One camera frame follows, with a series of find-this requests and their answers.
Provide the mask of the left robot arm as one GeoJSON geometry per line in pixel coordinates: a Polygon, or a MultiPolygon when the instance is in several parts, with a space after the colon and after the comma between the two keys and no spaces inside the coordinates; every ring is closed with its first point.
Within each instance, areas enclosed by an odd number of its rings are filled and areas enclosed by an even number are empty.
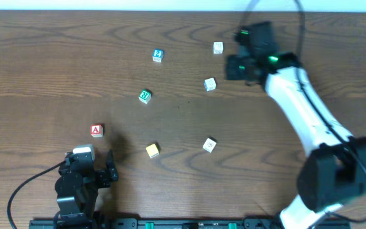
{"type": "Polygon", "coordinates": [[[95,149],[80,145],[66,153],[55,183],[63,226],[92,226],[98,191],[118,180],[112,151],[106,153],[105,168],[94,169],[95,149]]]}

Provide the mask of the blue number 2 block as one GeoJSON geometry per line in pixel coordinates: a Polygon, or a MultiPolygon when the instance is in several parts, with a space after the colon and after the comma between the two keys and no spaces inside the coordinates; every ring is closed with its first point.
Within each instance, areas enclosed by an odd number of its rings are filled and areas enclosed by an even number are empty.
{"type": "Polygon", "coordinates": [[[163,50],[154,49],[152,53],[152,60],[154,62],[162,62],[163,59],[163,50]]]}

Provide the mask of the red letter A block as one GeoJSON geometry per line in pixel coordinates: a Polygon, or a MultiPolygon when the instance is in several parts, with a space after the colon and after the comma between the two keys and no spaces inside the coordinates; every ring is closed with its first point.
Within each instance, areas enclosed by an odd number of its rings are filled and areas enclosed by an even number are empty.
{"type": "Polygon", "coordinates": [[[94,124],[90,127],[90,135],[92,137],[102,137],[104,135],[104,128],[101,124],[94,124]]]}

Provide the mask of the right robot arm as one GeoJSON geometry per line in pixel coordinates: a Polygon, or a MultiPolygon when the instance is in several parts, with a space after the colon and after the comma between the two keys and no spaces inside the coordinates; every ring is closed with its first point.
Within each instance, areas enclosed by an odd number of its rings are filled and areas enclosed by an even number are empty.
{"type": "Polygon", "coordinates": [[[227,58],[226,78],[260,85],[284,112],[306,154],[297,196],[272,228],[316,228],[331,217],[352,222],[337,211],[366,194],[366,137],[354,137],[335,119],[298,54],[279,51],[271,22],[241,26],[234,40],[238,54],[227,58]]]}

